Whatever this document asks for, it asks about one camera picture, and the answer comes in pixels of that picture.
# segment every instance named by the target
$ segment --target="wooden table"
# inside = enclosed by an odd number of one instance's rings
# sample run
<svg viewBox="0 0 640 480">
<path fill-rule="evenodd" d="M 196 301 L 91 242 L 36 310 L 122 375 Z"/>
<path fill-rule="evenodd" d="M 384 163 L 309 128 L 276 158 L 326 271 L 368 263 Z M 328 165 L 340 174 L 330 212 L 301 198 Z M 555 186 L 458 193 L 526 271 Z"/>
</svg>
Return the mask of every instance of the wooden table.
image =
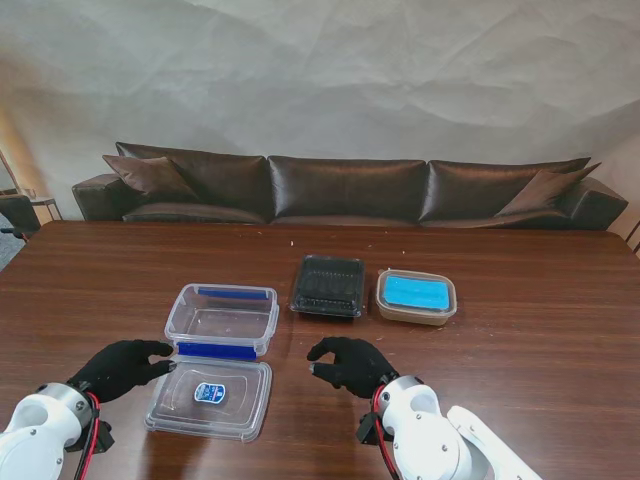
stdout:
<svg viewBox="0 0 640 480">
<path fill-rule="evenodd" d="M 367 267 L 355 321 L 287 308 L 299 261 Z M 459 312 L 444 328 L 382 319 L 380 269 L 445 275 Z M 281 305 L 264 358 L 274 372 L 260 437 L 246 445 L 163 432 L 143 417 L 153 386 L 104 406 L 115 446 L 92 480 L 387 479 L 354 437 L 367 402 L 309 373 L 328 335 L 374 343 L 439 394 L 480 416 L 545 480 L 640 478 L 640 262 L 608 233 L 52 222 L 0 273 L 0 420 L 102 346 L 162 339 L 186 283 L 270 286 Z M 77 456 L 68 455 L 70 479 Z"/>
</svg>

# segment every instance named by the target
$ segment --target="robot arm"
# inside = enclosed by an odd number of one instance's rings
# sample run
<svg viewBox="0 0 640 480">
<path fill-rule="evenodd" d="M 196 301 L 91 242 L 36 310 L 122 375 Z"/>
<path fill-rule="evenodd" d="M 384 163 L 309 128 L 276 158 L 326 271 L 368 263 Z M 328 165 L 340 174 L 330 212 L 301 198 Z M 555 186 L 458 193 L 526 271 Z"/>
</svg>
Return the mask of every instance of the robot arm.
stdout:
<svg viewBox="0 0 640 480">
<path fill-rule="evenodd" d="M 175 369 L 171 360 L 149 362 L 151 355 L 167 357 L 172 351 L 170 345 L 155 341 L 116 342 L 98 352 L 67 384 L 50 383 L 25 397 L 0 434 L 0 480 L 57 479 L 65 448 L 75 447 L 84 431 L 91 441 L 80 442 L 85 451 L 76 477 L 83 478 L 94 451 L 113 443 L 110 427 L 97 419 L 98 402 L 115 400 Z"/>
<path fill-rule="evenodd" d="M 25 397 L 0 434 L 0 480 L 55 480 L 64 448 L 76 443 L 91 408 L 74 388 L 51 383 Z"/>
<path fill-rule="evenodd" d="M 436 393 L 415 377 L 399 377 L 370 343 L 324 338 L 307 359 L 316 362 L 327 353 L 335 354 L 333 364 L 312 363 L 313 375 L 373 399 L 373 413 L 365 416 L 369 420 L 363 419 L 358 436 L 363 443 L 371 443 L 372 423 L 378 424 L 381 418 L 382 427 L 393 436 L 393 454 L 402 480 L 482 480 L 489 465 L 496 480 L 541 480 L 468 410 L 453 407 L 447 417 L 442 416 Z M 382 450 L 395 476 L 384 446 Z"/>
<path fill-rule="evenodd" d="M 400 377 L 379 394 L 385 430 L 407 480 L 542 480 L 478 417 L 452 407 L 443 417 L 435 392 L 415 377 Z"/>
</svg>

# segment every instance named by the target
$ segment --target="chair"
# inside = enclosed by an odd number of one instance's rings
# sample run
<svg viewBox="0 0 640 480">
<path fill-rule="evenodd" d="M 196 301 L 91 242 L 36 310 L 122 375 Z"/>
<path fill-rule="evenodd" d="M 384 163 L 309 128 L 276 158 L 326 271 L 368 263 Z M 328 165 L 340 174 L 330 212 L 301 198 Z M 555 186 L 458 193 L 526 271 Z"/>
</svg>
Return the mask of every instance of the chair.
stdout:
<svg viewBox="0 0 640 480">
<path fill-rule="evenodd" d="M 40 230 L 40 221 L 31 200 L 25 195 L 0 196 L 0 214 L 4 215 L 13 228 L 2 229 L 2 233 L 12 233 L 25 241 Z"/>
<path fill-rule="evenodd" d="M 631 238 L 636 233 L 636 231 L 638 230 L 639 227 L 640 227 L 640 220 L 638 221 L 638 223 L 636 223 L 636 226 L 633 227 L 633 230 L 631 230 L 631 233 L 629 234 L 629 236 L 625 240 L 627 243 L 629 243 L 629 241 L 631 241 Z M 636 248 L 633 250 L 633 253 L 638 253 L 638 251 L 640 251 L 640 242 L 638 242 L 638 245 L 636 245 Z"/>
</svg>

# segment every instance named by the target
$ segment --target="finger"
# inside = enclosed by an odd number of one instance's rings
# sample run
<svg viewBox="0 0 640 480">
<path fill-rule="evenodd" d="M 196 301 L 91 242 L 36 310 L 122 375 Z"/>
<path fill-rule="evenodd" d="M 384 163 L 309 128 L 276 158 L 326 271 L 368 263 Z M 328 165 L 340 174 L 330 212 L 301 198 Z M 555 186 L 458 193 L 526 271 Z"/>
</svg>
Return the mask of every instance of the finger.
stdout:
<svg viewBox="0 0 640 480">
<path fill-rule="evenodd" d="M 323 355 L 327 353 L 337 353 L 340 350 L 341 345 L 344 343 L 343 337 L 325 337 L 316 345 L 311 347 L 307 354 L 307 360 L 315 362 L 319 360 Z"/>
<path fill-rule="evenodd" d="M 148 357 L 150 355 L 160 355 L 168 357 L 173 353 L 173 347 L 168 343 L 157 342 L 155 340 L 137 340 L 140 342 L 143 354 Z"/>
<path fill-rule="evenodd" d="M 343 385 L 344 374 L 341 367 L 328 363 L 314 363 L 311 366 L 311 373 L 314 377 L 329 382 L 335 388 L 340 388 Z"/>
<path fill-rule="evenodd" d="M 171 360 L 162 360 L 148 367 L 142 367 L 138 375 L 138 385 L 146 385 L 154 378 L 166 375 L 169 372 L 173 372 L 177 367 L 176 362 Z"/>
</svg>

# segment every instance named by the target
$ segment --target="floor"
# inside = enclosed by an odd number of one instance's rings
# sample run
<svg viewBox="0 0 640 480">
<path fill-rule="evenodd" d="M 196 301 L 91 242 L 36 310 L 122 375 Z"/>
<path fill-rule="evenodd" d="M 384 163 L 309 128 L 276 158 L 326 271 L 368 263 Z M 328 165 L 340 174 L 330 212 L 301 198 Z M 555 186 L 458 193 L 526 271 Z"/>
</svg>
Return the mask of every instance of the floor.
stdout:
<svg viewBox="0 0 640 480">
<path fill-rule="evenodd" d="M 0 215 L 0 228 L 10 228 L 9 221 Z M 0 271 L 7 266 L 11 259 L 24 246 L 22 240 L 18 240 L 13 235 L 0 233 Z"/>
</svg>

